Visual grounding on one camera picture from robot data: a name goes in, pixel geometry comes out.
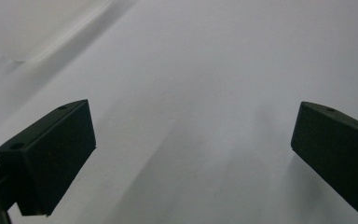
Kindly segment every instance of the white backdrop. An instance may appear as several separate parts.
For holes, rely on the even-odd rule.
[[[290,147],[301,101],[358,119],[358,1],[118,1],[39,63],[0,56],[0,145],[86,98],[97,149],[14,223],[358,223]]]

